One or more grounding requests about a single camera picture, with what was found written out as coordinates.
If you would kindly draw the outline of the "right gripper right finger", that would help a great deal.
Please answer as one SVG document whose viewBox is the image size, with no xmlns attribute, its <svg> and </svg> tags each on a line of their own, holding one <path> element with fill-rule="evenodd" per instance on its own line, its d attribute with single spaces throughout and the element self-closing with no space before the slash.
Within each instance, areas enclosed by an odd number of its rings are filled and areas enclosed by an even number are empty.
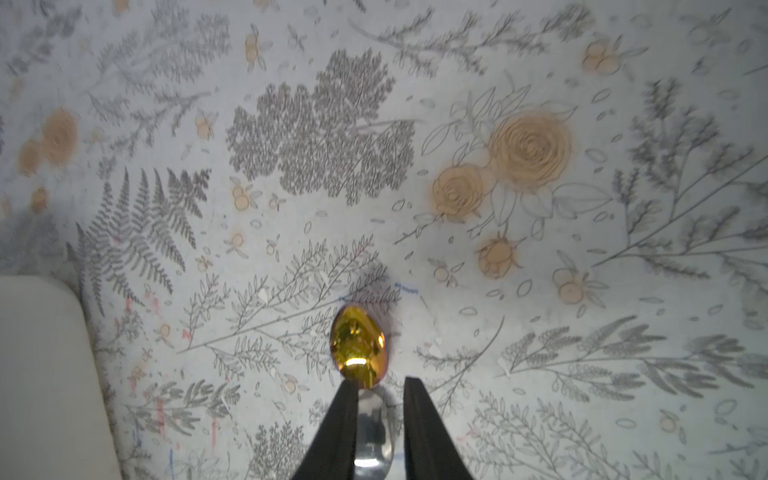
<svg viewBox="0 0 768 480">
<path fill-rule="evenodd" d="M 471 480 L 424 383 L 407 377 L 403 394 L 406 478 Z"/>
</svg>

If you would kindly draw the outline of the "plain silver spoon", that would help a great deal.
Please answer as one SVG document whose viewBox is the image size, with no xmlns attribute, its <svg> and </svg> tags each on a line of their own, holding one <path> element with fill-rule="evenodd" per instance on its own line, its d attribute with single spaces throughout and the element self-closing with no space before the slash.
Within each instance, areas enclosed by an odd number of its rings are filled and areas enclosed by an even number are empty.
<svg viewBox="0 0 768 480">
<path fill-rule="evenodd" d="M 382 480 L 394 458 L 394 440 L 384 399 L 372 390 L 358 391 L 355 480 Z"/>
</svg>

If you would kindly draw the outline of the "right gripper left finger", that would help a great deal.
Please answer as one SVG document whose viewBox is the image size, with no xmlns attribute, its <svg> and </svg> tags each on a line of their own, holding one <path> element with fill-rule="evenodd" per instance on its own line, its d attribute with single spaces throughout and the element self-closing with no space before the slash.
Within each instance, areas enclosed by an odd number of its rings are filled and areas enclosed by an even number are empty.
<svg viewBox="0 0 768 480">
<path fill-rule="evenodd" d="M 358 384 L 344 380 L 293 480 L 349 480 L 354 477 L 357 439 Z"/>
</svg>

